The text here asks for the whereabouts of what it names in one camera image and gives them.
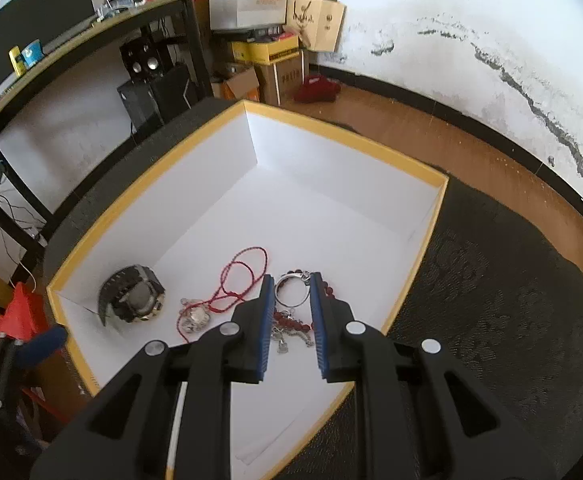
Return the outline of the brown kraft paper bag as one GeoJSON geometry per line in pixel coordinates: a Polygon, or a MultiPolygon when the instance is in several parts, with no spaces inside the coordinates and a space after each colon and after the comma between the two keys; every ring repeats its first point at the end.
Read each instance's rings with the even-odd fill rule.
{"type": "Polygon", "coordinates": [[[312,52],[335,52],[346,6],[338,0],[288,0],[286,26],[312,52]]]}

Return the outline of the yellow bottle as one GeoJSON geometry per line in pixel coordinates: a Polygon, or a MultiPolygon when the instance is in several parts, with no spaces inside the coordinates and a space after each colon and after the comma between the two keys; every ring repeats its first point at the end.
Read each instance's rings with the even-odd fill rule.
{"type": "Polygon", "coordinates": [[[22,57],[22,52],[20,52],[19,47],[12,47],[8,51],[8,57],[10,58],[14,73],[17,78],[20,78],[27,71],[27,65],[22,57]]]}

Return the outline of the black speaker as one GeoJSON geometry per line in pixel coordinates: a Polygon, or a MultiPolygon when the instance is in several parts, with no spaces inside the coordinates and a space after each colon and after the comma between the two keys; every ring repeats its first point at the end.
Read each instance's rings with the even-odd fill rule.
{"type": "Polygon", "coordinates": [[[119,47],[122,63],[134,81],[152,80],[169,72],[173,62],[167,47],[135,38],[119,47]]]}

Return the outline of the brown cardboard box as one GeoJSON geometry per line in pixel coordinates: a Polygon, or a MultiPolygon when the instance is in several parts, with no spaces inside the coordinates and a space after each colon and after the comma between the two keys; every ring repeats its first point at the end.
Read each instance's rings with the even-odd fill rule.
{"type": "Polygon", "coordinates": [[[287,58],[271,65],[255,65],[259,81],[260,101],[280,106],[300,89],[309,73],[309,59],[301,51],[294,58],[287,58]]]}

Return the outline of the yellow white cardboard box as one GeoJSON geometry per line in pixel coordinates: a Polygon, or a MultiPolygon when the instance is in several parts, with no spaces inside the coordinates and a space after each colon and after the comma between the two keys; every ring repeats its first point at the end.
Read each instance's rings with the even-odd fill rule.
{"type": "Polygon", "coordinates": [[[441,172],[327,122],[214,101],[140,143],[75,206],[45,251],[55,317],[91,392],[153,339],[188,341],[264,274],[319,271],[377,328],[395,319],[447,191],[441,172]]]}

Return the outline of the red cloth on floor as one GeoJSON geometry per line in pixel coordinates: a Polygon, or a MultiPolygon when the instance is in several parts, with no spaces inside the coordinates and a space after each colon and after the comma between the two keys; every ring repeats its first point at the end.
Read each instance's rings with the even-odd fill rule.
{"type": "Polygon", "coordinates": [[[341,84],[339,82],[323,75],[313,75],[305,78],[293,96],[293,100],[305,104],[335,102],[340,91],[341,84]]]}

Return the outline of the curved desk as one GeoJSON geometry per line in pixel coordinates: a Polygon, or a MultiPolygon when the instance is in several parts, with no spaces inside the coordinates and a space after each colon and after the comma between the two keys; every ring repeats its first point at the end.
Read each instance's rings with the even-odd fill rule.
{"type": "MultiPolygon", "coordinates": [[[[150,23],[177,14],[180,15],[185,26],[185,35],[179,40],[186,44],[190,50],[198,96],[202,99],[210,98],[212,96],[211,81],[204,58],[200,24],[197,21],[194,0],[153,0],[98,23],[91,29],[75,36],[46,56],[31,70],[28,70],[24,76],[21,76],[7,92],[7,95],[0,99],[0,134],[23,107],[71,67],[115,40],[126,36],[132,30],[147,29],[150,23]]],[[[86,182],[81,182],[79,184],[80,191],[71,193],[64,205],[58,211],[52,212],[40,202],[36,194],[31,192],[1,151],[0,166],[3,168],[4,176],[13,183],[19,194],[30,203],[40,216],[45,218],[45,226],[40,234],[42,240],[48,240],[53,235],[60,222],[67,216],[68,211],[75,207],[78,200],[81,200],[88,190],[86,182]]]]}

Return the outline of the black wristwatch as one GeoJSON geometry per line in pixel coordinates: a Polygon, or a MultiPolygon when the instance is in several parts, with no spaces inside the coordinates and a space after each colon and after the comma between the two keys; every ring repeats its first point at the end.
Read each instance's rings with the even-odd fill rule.
{"type": "Polygon", "coordinates": [[[148,266],[126,266],[110,275],[101,286],[98,318],[103,326],[108,312],[127,323],[147,321],[162,310],[165,293],[164,285],[148,266]]]}

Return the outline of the open cardboard box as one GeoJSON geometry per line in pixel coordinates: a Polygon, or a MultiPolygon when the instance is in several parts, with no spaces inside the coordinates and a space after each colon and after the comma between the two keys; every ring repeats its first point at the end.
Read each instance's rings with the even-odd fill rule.
{"type": "Polygon", "coordinates": [[[219,99],[260,101],[259,79],[249,65],[221,65],[211,78],[211,88],[219,99]]]}

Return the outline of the dark floral patterned mat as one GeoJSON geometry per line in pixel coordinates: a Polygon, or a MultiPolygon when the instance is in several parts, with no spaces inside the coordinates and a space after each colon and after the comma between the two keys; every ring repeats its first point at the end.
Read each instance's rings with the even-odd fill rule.
{"type": "Polygon", "coordinates": [[[522,216],[446,177],[421,265],[384,330],[439,340],[565,474],[583,455],[583,273],[522,216]]]}

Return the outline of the red string necklace silver pendant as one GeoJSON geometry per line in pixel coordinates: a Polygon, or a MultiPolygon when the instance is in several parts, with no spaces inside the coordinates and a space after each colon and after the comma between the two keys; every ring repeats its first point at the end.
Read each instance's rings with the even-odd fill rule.
{"type": "Polygon", "coordinates": [[[237,252],[223,266],[218,286],[207,299],[182,298],[177,317],[177,332],[188,342],[203,333],[217,315],[231,312],[260,285],[268,272],[269,254],[262,246],[250,246],[237,252]]]}

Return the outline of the yellow box on stack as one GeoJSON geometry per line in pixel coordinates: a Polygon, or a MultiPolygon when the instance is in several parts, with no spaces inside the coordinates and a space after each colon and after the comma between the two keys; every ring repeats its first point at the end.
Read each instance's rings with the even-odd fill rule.
{"type": "Polygon", "coordinates": [[[269,41],[232,41],[231,52],[236,62],[245,62],[269,66],[286,61],[299,54],[299,37],[284,34],[269,41]]]}

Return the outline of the blue cup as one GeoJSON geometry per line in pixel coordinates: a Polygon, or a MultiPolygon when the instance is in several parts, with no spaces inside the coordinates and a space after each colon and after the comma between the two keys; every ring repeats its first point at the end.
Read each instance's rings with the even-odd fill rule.
{"type": "Polygon", "coordinates": [[[22,59],[24,60],[28,70],[41,62],[43,58],[44,52],[42,49],[41,41],[39,39],[30,42],[27,47],[22,49],[22,59]]]}

